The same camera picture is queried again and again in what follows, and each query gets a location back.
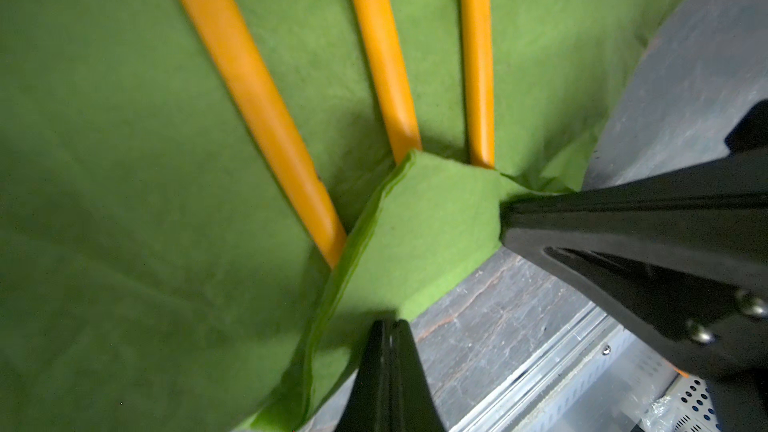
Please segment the green paper napkin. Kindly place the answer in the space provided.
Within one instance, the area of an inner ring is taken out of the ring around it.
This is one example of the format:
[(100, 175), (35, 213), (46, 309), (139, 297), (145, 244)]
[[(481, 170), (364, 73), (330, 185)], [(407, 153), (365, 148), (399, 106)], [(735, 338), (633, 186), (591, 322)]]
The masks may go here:
[(372, 321), (578, 190), (683, 0), (491, 0), (495, 156), (469, 163), (459, 0), (391, 0), (423, 147), (392, 157), (351, 0), (236, 0), (348, 231), (330, 269), (179, 0), (1, 0), (1, 427), (302, 426)]

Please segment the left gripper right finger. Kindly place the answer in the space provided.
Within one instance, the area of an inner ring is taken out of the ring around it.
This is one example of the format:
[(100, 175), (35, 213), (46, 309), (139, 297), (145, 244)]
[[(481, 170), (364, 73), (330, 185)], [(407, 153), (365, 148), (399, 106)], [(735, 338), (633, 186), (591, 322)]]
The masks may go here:
[(446, 431), (432, 400), (410, 325), (405, 320), (395, 322), (392, 327), (391, 430)]

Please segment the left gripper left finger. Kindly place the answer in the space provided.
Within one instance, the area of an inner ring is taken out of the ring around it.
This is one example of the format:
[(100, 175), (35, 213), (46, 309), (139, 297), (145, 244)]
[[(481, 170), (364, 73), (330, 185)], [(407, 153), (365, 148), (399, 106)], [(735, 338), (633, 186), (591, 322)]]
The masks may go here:
[(369, 334), (339, 431), (390, 431), (392, 321), (376, 321)]

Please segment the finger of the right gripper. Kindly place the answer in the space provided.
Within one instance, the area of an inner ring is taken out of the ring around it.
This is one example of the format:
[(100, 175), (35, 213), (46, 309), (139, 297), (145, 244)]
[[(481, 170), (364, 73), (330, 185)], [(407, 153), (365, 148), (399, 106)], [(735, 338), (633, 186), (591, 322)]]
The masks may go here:
[(565, 281), (678, 368), (767, 365), (767, 153), (506, 204), (506, 248)]
[(766, 148), (768, 144), (768, 100), (755, 103), (725, 138), (730, 153)]

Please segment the orange plastic spoon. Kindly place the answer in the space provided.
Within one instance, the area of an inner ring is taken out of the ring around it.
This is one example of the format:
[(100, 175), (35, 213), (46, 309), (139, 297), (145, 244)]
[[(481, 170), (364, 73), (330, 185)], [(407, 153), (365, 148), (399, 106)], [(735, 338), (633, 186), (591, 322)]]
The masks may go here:
[(180, 0), (252, 137), (330, 268), (347, 234), (235, 0)]

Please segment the orange plastic fork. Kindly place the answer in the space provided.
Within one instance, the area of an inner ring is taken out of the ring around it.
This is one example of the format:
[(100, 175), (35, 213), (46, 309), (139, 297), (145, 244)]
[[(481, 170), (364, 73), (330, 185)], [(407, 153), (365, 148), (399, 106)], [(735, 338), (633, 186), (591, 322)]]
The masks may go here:
[(390, 0), (352, 0), (394, 160), (422, 141)]

